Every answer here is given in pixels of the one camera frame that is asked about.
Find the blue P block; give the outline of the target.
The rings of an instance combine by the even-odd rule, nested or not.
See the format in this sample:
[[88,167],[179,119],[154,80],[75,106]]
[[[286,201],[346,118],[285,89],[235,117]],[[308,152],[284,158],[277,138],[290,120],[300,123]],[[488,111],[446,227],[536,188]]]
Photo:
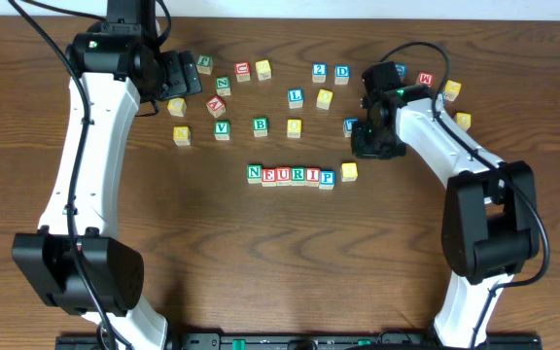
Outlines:
[[332,190],[335,186],[335,172],[333,170],[320,171],[320,190]]

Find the red I block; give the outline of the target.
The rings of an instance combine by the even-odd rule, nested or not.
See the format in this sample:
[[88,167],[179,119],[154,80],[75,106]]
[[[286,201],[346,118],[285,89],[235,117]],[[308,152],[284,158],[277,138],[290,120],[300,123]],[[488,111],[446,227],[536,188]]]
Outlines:
[[321,181],[321,169],[315,167],[307,167],[305,169],[305,185],[307,187],[318,188]]

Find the green R block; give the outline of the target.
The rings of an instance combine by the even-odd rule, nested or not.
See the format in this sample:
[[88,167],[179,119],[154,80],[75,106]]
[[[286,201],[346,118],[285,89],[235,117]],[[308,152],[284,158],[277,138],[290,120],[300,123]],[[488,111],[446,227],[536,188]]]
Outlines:
[[291,168],[291,185],[304,186],[305,185],[305,168],[292,167]]

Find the red E block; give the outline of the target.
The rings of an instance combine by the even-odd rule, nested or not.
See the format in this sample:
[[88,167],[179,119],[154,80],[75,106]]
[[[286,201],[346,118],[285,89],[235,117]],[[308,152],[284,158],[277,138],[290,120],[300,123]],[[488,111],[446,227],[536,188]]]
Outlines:
[[274,168],[263,168],[262,169],[262,186],[263,187],[276,187],[276,171]]

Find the green N block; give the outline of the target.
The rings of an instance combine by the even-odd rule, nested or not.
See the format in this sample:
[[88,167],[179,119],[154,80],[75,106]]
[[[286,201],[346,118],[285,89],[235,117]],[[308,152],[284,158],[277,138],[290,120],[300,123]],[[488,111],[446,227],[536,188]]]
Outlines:
[[263,167],[260,164],[247,165],[247,181],[249,184],[260,184],[262,182]]

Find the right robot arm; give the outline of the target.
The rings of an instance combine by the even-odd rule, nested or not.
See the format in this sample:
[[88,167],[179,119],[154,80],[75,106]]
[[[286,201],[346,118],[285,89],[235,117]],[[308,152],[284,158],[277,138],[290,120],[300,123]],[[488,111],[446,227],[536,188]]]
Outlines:
[[358,158],[402,157],[412,148],[445,187],[441,245],[452,270],[442,309],[424,342],[446,349],[539,349],[535,335],[489,335],[505,285],[540,249],[534,174],[483,149],[426,85],[407,86],[392,62],[362,75],[367,118],[351,136]]

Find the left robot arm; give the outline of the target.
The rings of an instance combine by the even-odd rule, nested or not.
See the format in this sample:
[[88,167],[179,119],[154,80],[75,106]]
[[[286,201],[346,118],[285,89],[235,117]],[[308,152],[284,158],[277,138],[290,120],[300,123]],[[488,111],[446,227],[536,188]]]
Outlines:
[[15,264],[43,304],[82,317],[95,336],[57,347],[177,349],[169,321],[144,298],[144,262],[121,243],[123,156],[140,107],[199,93],[190,52],[165,51],[158,0],[110,0],[104,16],[57,51],[69,73],[70,114],[57,177],[33,233],[16,235]]

